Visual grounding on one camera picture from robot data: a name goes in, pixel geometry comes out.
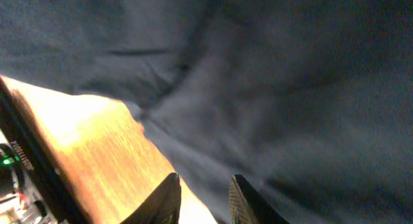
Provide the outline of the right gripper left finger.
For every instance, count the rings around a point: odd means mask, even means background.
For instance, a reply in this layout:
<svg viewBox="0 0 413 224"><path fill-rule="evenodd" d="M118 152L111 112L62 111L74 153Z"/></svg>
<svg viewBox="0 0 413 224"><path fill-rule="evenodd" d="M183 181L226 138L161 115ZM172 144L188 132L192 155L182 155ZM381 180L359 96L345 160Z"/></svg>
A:
<svg viewBox="0 0 413 224"><path fill-rule="evenodd" d="M170 173L121 224L178 224L181 208L179 175Z"/></svg>

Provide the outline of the navy blue shorts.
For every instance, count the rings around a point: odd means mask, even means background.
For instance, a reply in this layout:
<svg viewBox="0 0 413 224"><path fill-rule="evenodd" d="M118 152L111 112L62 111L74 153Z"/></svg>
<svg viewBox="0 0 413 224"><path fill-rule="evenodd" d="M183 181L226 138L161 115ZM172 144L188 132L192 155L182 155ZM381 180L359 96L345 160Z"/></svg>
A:
<svg viewBox="0 0 413 224"><path fill-rule="evenodd" d="M1 0L1 73L124 101L229 220L412 222L412 0Z"/></svg>

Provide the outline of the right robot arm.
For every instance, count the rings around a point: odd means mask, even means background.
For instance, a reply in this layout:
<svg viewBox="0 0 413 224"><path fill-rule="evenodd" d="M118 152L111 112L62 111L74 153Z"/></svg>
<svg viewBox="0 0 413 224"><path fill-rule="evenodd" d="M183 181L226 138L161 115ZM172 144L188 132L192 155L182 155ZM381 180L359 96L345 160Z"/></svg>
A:
<svg viewBox="0 0 413 224"><path fill-rule="evenodd" d="M20 211L9 212L11 223L88 223L61 175L45 153L45 141L29 124L5 83L1 83L1 131L7 142L1 144L1 197L12 194ZM285 223L257 190L240 174L229 187L233 223ZM129 215L125 223L177 223L181 206L181 185L177 173L170 173Z"/></svg>

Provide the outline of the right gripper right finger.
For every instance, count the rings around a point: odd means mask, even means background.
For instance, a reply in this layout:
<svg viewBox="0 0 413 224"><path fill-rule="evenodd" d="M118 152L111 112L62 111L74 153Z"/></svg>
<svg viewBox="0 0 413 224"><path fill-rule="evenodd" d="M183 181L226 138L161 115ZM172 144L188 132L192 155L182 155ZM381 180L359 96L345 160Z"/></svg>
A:
<svg viewBox="0 0 413 224"><path fill-rule="evenodd" d="M233 224L289 224L241 174L232 177L228 199Z"/></svg>

